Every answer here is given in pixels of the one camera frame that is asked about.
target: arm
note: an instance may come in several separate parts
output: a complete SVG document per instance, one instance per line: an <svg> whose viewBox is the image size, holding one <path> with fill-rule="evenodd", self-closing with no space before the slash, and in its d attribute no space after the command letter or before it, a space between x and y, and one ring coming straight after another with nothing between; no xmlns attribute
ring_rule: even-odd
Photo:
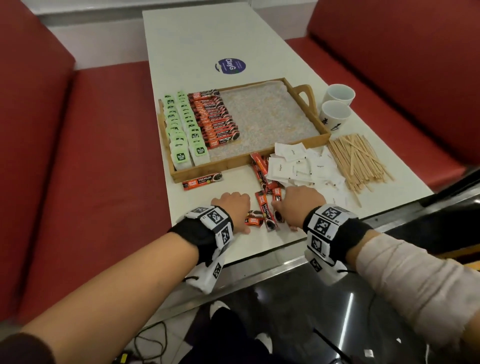
<svg viewBox="0 0 480 364"><path fill-rule="evenodd" d="M289 187L282 202L273 202L274 209L299 228L324 204L323 196L308 187ZM355 267L428 342L458 348L463 340L471 349L480 348L480 273L368 230L359 220L352 223L366 232L359 241L345 244L339 260ZM331 252L342 251L332 244Z"/></svg>
<svg viewBox="0 0 480 364"><path fill-rule="evenodd" d="M230 215L234 232L249 232L244 224L250 209L248 195L223 194L212 204ZM195 245L167 233L69 294L21 331L47 344L57 364L109 363L198 260Z"/></svg>

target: red seat cushion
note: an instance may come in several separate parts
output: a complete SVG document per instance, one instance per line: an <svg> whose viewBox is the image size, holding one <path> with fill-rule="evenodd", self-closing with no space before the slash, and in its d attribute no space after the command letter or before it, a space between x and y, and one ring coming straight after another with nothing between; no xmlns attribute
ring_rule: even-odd
<svg viewBox="0 0 480 364"><path fill-rule="evenodd" d="M170 228L148 62L79 71L19 319Z"/></svg>
<svg viewBox="0 0 480 364"><path fill-rule="evenodd" d="M75 60L20 0L0 1L0 49L1 321L16 309Z"/></svg>
<svg viewBox="0 0 480 364"><path fill-rule="evenodd" d="M479 165L479 19L473 0L322 0L308 30Z"/></svg>
<svg viewBox="0 0 480 364"><path fill-rule="evenodd" d="M356 92L353 110L432 190L459 179L465 167L390 107L309 37L287 43L328 84L346 84Z"/></svg>

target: forearm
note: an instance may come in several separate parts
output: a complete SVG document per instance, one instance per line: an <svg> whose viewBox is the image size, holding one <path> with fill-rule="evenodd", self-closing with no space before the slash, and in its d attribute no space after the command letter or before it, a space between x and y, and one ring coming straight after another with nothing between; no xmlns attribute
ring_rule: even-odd
<svg viewBox="0 0 480 364"><path fill-rule="evenodd" d="M107 269L27 324L57 364L104 364L118 355L193 269L197 248L168 233Z"/></svg>
<svg viewBox="0 0 480 364"><path fill-rule="evenodd" d="M358 273L439 347L480 345L480 273L385 234L371 233L347 254Z"/></svg>

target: table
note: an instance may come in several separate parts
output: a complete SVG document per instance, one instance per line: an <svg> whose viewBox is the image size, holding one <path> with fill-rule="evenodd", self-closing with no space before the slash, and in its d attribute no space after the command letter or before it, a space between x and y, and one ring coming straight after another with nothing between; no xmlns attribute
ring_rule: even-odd
<svg viewBox="0 0 480 364"><path fill-rule="evenodd" d="M327 84L265 23L247 3L227 3L144 11L145 36L153 96L179 90L196 92L285 77L292 86L310 84L322 100ZM236 58L245 62L237 74L219 72L218 61ZM360 133L370 141L381 161L395 177L359 195L362 208L349 206L360 218L375 215L432 194L430 188L356 115L332 137ZM168 204L172 223L191 208L209 204L224 192L248 193L256 206L258 181L249 166L224 171L224 181L184 191L174 183L163 155ZM285 226L267 233L252 228L227 250L226 264L303 239L302 231Z"/></svg>

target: purple sticker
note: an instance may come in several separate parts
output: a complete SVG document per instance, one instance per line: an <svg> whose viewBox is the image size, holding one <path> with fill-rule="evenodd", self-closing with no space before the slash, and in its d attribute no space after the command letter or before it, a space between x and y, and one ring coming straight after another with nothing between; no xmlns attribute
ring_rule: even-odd
<svg viewBox="0 0 480 364"><path fill-rule="evenodd" d="M236 58L225 58L219 60L215 64L215 69L226 74L236 74L244 71L246 68L245 62Z"/></svg>

